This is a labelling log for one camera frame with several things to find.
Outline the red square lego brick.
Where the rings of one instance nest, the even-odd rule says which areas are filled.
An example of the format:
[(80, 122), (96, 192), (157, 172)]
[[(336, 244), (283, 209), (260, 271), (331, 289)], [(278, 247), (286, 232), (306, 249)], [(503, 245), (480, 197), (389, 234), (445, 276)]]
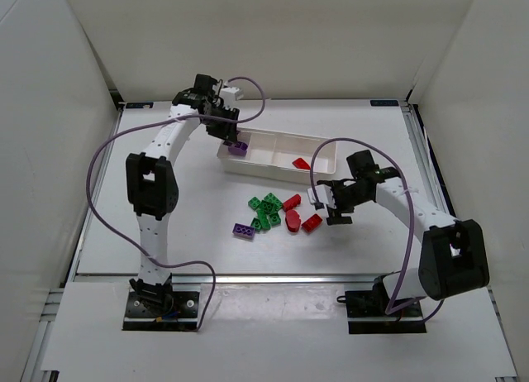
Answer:
[(322, 217), (320, 217), (317, 213), (310, 216), (305, 222), (302, 223), (302, 229), (306, 233), (311, 233), (315, 229), (317, 229), (323, 222)]

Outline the purple curved lego brick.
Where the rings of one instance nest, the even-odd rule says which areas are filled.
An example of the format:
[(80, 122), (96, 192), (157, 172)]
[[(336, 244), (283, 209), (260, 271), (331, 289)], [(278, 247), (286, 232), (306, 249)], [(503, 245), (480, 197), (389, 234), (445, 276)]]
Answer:
[(245, 157), (248, 151), (248, 144), (244, 141), (234, 142), (228, 146), (230, 155)]

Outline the red rounded lego brick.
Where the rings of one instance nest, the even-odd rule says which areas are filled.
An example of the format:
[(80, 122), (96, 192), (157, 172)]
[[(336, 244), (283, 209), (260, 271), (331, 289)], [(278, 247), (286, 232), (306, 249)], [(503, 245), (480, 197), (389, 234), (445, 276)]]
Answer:
[(302, 225), (301, 218), (298, 212), (294, 209), (289, 209), (285, 213), (285, 223), (288, 230), (292, 233), (298, 232)]

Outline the red long lego brick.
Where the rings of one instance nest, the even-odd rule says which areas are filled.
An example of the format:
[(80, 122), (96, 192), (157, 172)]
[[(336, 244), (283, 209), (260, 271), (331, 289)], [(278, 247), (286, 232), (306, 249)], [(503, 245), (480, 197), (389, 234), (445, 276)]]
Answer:
[(299, 206), (302, 202), (302, 198), (300, 194), (294, 194), (291, 198), (283, 202), (282, 209), (287, 212), (289, 210), (292, 210)]

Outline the white three-compartment tray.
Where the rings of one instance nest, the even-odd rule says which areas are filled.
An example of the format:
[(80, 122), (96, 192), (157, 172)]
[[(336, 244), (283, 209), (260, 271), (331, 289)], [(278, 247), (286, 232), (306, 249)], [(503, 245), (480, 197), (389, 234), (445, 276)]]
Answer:
[(317, 150), (326, 139), (281, 131), (241, 129), (238, 140), (247, 145), (244, 155), (230, 152), (219, 145), (217, 158), (226, 172), (295, 184), (310, 184), (309, 171), (294, 165), (301, 159), (314, 164), (314, 179), (330, 179), (336, 172), (337, 144)]

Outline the green curved lego brick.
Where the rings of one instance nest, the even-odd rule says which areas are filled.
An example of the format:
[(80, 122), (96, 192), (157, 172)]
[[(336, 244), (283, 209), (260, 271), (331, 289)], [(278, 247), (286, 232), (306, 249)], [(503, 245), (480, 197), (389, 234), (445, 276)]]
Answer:
[(271, 203), (269, 201), (264, 200), (260, 202), (258, 211), (266, 215), (270, 215), (270, 214), (276, 213), (278, 209), (275, 203)]

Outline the green lego plate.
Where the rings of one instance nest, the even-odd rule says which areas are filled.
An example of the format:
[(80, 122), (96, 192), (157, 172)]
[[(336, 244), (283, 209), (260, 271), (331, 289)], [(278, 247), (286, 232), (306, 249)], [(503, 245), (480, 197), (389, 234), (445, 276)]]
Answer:
[(283, 203), (273, 193), (266, 194), (263, 200), (272, 203), (276, 208), (281, 208), (283, 206)]

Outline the green thin lego brick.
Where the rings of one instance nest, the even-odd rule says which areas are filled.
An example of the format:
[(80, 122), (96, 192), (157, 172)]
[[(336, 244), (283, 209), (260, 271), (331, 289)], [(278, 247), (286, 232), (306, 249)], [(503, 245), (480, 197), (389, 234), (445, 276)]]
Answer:
[(270, 222), (269, 222), (269, 218), (268, 218), (268, 214), (263, 211), (263, 210), (258, 210), (257, 211), (257, 217), (260, 221), (260, 225), (262, 226), (263, 229), (270, 229), (271, 228), (271, 225), (270, 225)]

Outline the green small lego brick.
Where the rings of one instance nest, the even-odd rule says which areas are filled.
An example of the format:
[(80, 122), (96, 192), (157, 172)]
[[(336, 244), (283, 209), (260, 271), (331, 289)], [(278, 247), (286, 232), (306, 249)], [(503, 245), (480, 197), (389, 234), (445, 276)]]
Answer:
[(253, 227), (256, 232), (261, 232), (264, 229), (261, 221), (257, 217), (252, 219), (250, 226)]
[(281, 224), (281, 217), (277, 212), (271, 213), (268, 215), (269, 224), (271, 227), (276, 227)]

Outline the green square lego brick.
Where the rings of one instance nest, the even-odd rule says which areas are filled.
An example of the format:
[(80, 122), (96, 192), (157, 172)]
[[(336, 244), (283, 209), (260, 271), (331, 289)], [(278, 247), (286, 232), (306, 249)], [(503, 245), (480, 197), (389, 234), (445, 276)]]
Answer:
[(248, 206), (252, 210), (257, 210), (260, 207), (261, 201), (257, 197), (253, 197), (248, 201)]

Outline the purple long lego brick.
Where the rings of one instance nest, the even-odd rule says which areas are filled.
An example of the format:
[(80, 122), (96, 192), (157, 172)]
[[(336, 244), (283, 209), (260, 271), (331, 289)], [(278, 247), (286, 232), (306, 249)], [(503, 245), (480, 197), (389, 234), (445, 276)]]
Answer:
[(235, 223), (232, 229), (232, 234), (239, 238), (252, 240), (255, 236), (255, 229), (252, 226)]

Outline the red sloped lego brick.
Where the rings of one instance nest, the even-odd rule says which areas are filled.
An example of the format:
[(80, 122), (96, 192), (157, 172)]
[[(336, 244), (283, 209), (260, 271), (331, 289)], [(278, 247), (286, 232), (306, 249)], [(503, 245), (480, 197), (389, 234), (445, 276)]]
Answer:
[(298, 170), (310, 170), (310, 164), (304, 158), (297, 158), (292, 162), (292, 165)]

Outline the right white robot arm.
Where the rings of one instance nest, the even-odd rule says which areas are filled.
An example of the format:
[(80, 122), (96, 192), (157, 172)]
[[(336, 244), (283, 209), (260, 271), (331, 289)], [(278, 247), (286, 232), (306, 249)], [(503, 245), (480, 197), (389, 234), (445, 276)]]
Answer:
[(475, 220), (443, 212), (410, 188), (399, 168), (380, 167), (368, 150), (348, 156), (347, 164), (350, 178), (317, 183), (327, 224), (350, 224), (355, 208), (372, 202), (408, 229), (401, 270), (374, 281), (374, 297), (385, 313), (424, 298), (441, 301), (489, 284), (484, 234)]

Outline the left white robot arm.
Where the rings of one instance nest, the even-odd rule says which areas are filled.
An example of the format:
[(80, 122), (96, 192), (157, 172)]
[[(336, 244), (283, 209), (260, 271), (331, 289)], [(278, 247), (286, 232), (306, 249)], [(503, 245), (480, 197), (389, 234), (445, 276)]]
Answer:
[(140, 272), (131, 287), (144, 305), (166, 309), (172, 298), (167, 265), (170, 214), (179, 200), (174, 163), (191, 134), (203, 124), (207, 134), (223, 141), (237, 140), (236, 101), (243, 92), (199, 74), (191, 88), (177, 93), (168, 117), (151, 143), (126, 158), (127, 198), (140, 230)]

